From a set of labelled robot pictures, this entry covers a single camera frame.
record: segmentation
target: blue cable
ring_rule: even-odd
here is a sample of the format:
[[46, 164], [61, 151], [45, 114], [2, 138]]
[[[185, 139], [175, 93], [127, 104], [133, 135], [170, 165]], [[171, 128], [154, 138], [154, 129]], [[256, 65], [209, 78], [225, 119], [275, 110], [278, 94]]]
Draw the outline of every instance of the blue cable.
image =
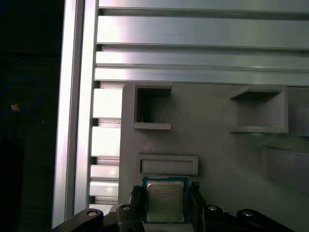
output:
[[[43, 97], [43, 87], [42, 87], [42, 84], [40, 83], [40, 81], [34, 77], [32, 77], [31, 75], [28, 75], [28, 74], [24, 74], [24, 75], [18, 75], [16, 77], [14, 77], [13, 79], [11, 79], [1, 90], [0, 90], [0, 96], [4, 94], [4, 92], [17, 80], [20, 80], [20, 79], [29, 79], [29, 80], [32, 80], [34, 81], [37, 86], [39, 87], [39, 91], [40, 91], [40, 94], [39, 94], [39, 97], [37, 98], [37, 100], [28, 105], [28, 106], [25, 106], [23, 108], [20, 108], [18, 110], [18, 112], [23, 112], [23, 111], [27, 111], [27, 110], [30, 110], [32, 109], [33, 107], [35, 107], [41, 100], [42, 100], [42, 97]], [[8, 111], [0, 111], [0, 115], [6, 115], [6, 114], [10, 114], [10, 113], [13, 113], [12, 110], [8, 110]]]

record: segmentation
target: rectangular holder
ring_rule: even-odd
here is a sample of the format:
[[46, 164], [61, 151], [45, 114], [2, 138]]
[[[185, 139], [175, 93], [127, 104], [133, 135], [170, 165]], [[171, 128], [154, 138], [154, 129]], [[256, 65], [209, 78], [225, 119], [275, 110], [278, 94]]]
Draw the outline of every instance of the rectangular holder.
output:
[[170, 123], [157, 122], [154, 117], [153, 101], [156, 98], [170, 96], [172, 85], [161, 83], [157, 85], [135, 85], [134, 91], [134, 129], [171, 130]]
[[236, 108], [231, 132], [288, 133], [286, 87], [245, 86], [230, 97]]
[[138, 155], [138, 172], [145, 174], [197, 175], [197, 156]]

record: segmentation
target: dark background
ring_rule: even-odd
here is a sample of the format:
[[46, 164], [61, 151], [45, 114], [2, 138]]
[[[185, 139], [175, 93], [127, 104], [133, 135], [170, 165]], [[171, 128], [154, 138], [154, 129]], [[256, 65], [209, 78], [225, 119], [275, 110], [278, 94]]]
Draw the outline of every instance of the dark background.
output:
[[[14, 231], [51, 228], [63, 10], [64, 0], [0, 0], [0, 144], [8, 138], [0, 145], [1, 206], [20, 215]], [[42, 99], [27, 111], [5, 114], [10, 105], [27, 106], [39, 96], [31, 79], [3, 91], [21, 74], [41, 83]]]

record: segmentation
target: black mechanical arm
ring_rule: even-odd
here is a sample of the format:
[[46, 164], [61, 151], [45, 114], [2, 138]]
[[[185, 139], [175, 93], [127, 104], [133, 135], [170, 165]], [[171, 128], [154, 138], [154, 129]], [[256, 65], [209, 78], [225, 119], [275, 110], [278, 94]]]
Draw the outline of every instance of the black mechanical arm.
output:
[[[190, 187], [190, 220], [195, 232], [293, 232], [265, 215], [243, 209], [236, 217], [220, 207], [206, 204], [199, 192], [199, 183]], [[141, 216], [145, 210], [145, 194], [135, 186], [129, 204], [103, 215], [97, 209], [85, 209], [63, 222], [52, 232], [145, 232]]]

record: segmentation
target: metal bolt head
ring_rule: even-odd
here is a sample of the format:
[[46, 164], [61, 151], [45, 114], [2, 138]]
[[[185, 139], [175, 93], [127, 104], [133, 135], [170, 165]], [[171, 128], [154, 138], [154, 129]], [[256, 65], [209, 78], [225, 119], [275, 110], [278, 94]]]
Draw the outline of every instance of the metal bolt head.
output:
[[252, 216], [253, 216], [253, 213], [251, 213], [250, 211], [245, 211], [245, 212], [243, 212], [243, 214], [244, 214], [246, 217], [252, 217]]
[[217, 210], [217, 207], [216, 206], [214, 206], [214, 205], [211, 205], [211, 206], [209, 206], [208, 207], [211, 211], [215, 211], [215, 210]]
[[90, 211], [88, 212], [88, 216], [95, 216], [97, 215], [97, 212], [96, 211]]
[[129, 207], [129, 206], [124, 206], [122, 209], [123, 209], [123, 210], [129, 210], [130, 207]]

